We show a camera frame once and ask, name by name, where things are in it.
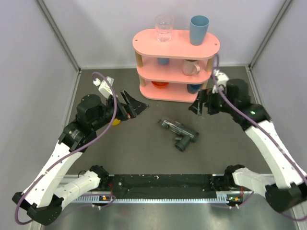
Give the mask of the grey pvc tee fitting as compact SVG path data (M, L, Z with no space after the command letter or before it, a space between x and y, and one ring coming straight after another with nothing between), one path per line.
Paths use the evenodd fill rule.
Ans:
M176 143L175 147L179 151L185 151L187 146L190 142L195 143L198 140L199 133L192 130L191 128L188 128L184 125L180 125L175 133L177 134L177 137L175 138Z

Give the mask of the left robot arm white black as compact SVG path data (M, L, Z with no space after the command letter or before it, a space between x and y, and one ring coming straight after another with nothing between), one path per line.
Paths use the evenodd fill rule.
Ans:
M105 134L115 119L134 119L149 108L148 104L137 101L126 90L120 93L125 101L123 103L113 95L107 98L106 103L102 103L96 94L88 94L81 99L75 119L63 129L39 175L28 188L12 197L17 205L15 221L18 224L22 225L18 219L20 208L26 211L31 221L47 226L78 197L91 190L111 188L108 172L98 165L92 166L73 182L64 186L60 186L60 182L87 148L102 137L96 134L99 129L105 127Z

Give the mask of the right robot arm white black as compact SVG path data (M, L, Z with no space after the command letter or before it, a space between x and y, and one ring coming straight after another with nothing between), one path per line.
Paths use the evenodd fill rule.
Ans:
M201 115L206 107L210 115L219 112L230 114L254 142L273 174L270 179L243 165L230 165L224 172L225 186L231 190L238 186L252 190L264 197L278 213L305 202L307 174L298 167L281 142L265 108L251 102L248 84L242 79L232 79L219 86L220 90L199 91L189 110Z

